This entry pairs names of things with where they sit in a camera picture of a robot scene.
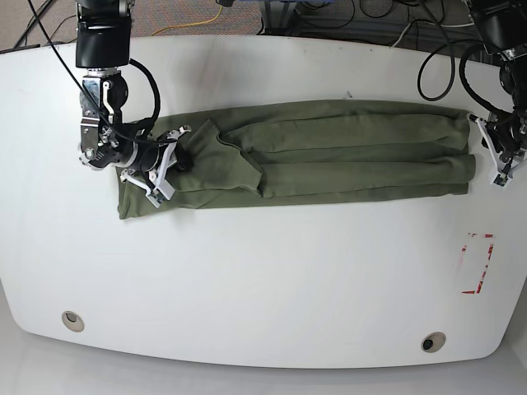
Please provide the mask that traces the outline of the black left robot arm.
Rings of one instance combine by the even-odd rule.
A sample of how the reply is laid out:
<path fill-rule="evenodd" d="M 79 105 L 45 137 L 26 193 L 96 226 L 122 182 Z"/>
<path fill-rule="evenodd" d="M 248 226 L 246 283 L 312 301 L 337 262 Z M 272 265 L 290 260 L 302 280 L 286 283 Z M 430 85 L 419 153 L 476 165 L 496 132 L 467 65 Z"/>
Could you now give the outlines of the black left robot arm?
<path fill-rule="evenodd" d="M 459 61 L 459 78 L 469 96 L 489 112 L 488 119 L 469 116 L 482 135 L 494 169 L 490 182 L 506 187 L 526 166 L 526 2 L 467 1 L 469 15 L 481 39 Z M 485 51 L 501 60 L 499 80 L 512 100 L 512 111 L 497 108 L 470 86 L 466 65 L 470 56 Z"/>

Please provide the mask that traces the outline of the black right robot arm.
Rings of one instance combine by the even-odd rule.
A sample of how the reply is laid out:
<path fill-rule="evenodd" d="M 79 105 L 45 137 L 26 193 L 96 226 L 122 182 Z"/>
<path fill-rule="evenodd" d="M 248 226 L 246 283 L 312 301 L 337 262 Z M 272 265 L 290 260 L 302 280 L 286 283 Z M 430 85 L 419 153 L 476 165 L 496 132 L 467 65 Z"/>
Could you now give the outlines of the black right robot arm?
<path fill-rule="evenodd" d="M 161 95 L 151 72 L 130 57 L 132 1 L 77 2 L 76 65 L 82 78 L 80 161 L 102 170 L 114 166 L 120 180 L 144 190 L 155 207 L 171 200 L 175 190 L 166 178 L 170 169 L 190 170 L 193 161 L 180 145 L 188 125 L 155 137 L 152 129 L 161 110 Z M 128 84 L 120 71 L 131 65 L 147 78 L 154 96 L 151 116 L 123 121 Z"/>

